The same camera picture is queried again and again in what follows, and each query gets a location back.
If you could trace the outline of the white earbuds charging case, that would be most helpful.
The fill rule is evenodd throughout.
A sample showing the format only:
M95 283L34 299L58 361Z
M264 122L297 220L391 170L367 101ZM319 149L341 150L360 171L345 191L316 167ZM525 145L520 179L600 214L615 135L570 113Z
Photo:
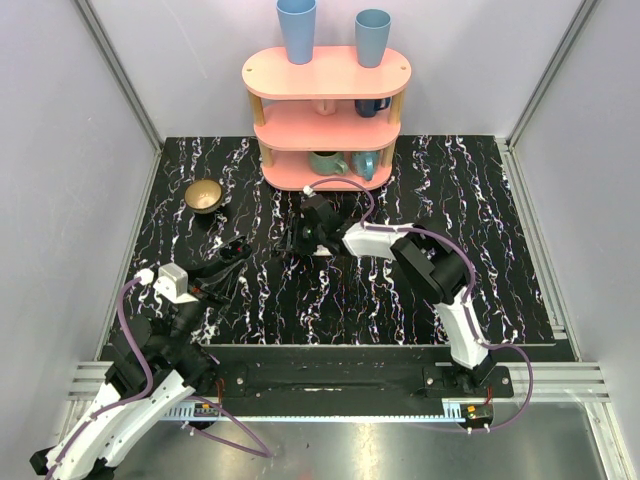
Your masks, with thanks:
M332 256L334 256L334 254L331 253L327 249L318 249L318 250L316 250L314 252L313 256L316 256L316 257L332 257Z

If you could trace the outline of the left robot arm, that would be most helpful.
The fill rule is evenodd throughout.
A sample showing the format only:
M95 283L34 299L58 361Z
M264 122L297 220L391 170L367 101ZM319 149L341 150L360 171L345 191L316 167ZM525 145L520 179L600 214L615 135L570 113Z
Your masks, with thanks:
M169 410L218 385L218 362L192 338L207 309L229 301L248 257L241 246L223 248L202 266L168 263L138 271L120 290L149 285L171 307L167 317L131 329L117 307L124 350L107 370L94 400L56 445L35 452L30 464L45 479L110 479L131 448Z

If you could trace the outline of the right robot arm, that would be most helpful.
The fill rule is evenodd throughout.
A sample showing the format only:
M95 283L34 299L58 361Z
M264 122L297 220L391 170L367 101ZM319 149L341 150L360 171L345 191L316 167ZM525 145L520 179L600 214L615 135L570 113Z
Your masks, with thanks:
M473 310L475 268L444 234L419 224L382 225L345 219L320 195L293 213L275 251L305 256L376 257L400 268L412 291L437 311L449 340L454 384L476 396L495 366Z

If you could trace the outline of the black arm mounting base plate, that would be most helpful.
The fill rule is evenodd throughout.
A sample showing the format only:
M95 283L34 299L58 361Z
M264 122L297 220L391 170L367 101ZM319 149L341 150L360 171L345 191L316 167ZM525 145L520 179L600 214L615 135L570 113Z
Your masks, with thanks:
M205 349L219 361L228 396L266 391L395 390L430 398L510 399L507 367L489 358L477 372L446 346L240 346Z

